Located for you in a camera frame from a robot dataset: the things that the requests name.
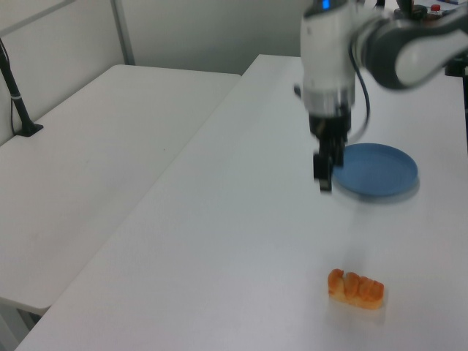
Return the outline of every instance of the white table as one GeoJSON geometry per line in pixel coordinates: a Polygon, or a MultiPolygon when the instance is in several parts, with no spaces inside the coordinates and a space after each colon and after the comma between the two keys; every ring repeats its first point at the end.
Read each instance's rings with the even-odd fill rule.
{"type": "Polygon", "coordinates": [[[420,169],[411,197],[370,202],[319,193],[301,77],[260,56],[18,350],[465,350],[461,82],[395,94],[365,76],[362,141],[420,169]],[[333,268],[383,282],[384,307],[329,301],[333,268]]]}
{"type": "Polygon", "coordinates": [[[239,76],[115,66],[0,148],[0,303],[42,314],[239,76]]]}

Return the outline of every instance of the orange toy food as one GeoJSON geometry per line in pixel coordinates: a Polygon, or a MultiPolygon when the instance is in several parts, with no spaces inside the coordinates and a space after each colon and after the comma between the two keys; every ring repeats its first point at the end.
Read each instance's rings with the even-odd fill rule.
{"type": "Polygon", "coordinates": [[[343,277],[341,269],[328,275],[328,294],[335,300],[362,307],[378,309],[382,305],[384,286],[375,280],[349,272],[343,277]]]}

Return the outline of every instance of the blue plate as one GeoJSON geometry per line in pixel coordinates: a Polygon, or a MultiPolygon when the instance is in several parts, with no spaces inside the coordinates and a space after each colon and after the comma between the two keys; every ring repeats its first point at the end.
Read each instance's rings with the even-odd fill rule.
{"type": "Polygon", "coordinates": [[[344,150],[344,166],[333,169],[345,189],[366,196],[391,196],[418,180],[416,162],[403,151],[381,144],[355,144],[344,150]]]}

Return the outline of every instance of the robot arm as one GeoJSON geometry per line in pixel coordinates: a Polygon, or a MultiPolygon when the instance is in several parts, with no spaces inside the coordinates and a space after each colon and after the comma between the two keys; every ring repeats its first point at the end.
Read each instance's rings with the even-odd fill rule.
{"type": "Polygon", "coordinates": [[[320,142],[314,155],[320,189],[331,191],[333,167],[343,165],[355,102],[352,59],[380,85],[404,89],[429,79],[467,49],[468,8],[425,25],[385,18],[381,10],[353,0],[315,0],[301,25],[302,98],[311,133],[320,142]]]}

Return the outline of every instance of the black stand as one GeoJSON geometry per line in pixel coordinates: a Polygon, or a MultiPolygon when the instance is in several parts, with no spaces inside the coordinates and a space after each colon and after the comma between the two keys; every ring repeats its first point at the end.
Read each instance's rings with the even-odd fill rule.
{"type": "Polygon", "coordinates": [[[463,78],[463,94],[465,101],[465,123],[467,128],[468,148],[468,55],[463,55],[450,61],[445,67],[445,75],[463,78]]]}
{"type": "Polygon", "coordinates": [[[23,125],[21,130],[16,132],[16,135],[30,137],[36,134],[43,128],[43,126],[40,124],[34,124],[29,118],[28,111],[26,110],[26,106],[23,102],[23,98],[21,97],[20,91],[18,90],[18,86],[16,85],[15,79],[13,77],[12,70],[10,69],[10,61],[8,59],[7,52],[3,46],[0,47],[0,70],[23,125]]]}

